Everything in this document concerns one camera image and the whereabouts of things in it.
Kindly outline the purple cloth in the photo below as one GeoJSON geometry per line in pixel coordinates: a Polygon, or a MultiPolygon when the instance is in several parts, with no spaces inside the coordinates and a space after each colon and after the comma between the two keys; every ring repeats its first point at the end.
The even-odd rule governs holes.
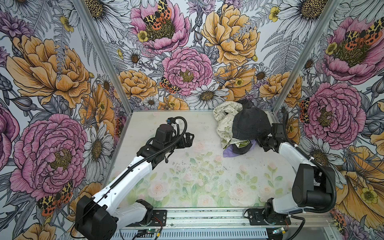
{"type": "Polygon", "coordinates": [[[223,151],[223,157],[224,158],[234,158],[240,155],[244,155],[248,153],[250,150],[252,150],[256,146],[256,141],[244,141],[242,143],[238,144],[232,144],[229,145],[224,151],[223,151]]]}

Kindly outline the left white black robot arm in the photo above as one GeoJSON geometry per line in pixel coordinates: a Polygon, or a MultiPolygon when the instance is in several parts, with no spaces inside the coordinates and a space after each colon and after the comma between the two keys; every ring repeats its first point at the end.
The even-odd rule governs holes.
{"type": "Polygon", "coordinates": [[[192,146],[194,135],[187,132],[187,126],[183,117],[168,118],[122,173],[92,197],[84,196],[78,201],[74,229],[82,238],[110,240],[126,226],[150,224],[153,206],[145,200],[137,200],[122,209],[119,205],[139,181],[158,164],[167,162],[174,150],[192,146]]]}

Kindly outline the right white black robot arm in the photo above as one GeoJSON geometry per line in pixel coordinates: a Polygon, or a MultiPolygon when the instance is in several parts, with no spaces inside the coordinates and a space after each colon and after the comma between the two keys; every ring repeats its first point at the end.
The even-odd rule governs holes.
{"type": "Polygon", "coordinates": [[[335,207],[335,170],[322,166],[292,142],[283,124],[272,124],[258,131],[256,141],[264,151],[272,150],[283,156],[296,172],[291,193],[265,203],[265,220],[304,212],[322,214],[335,207]]]}

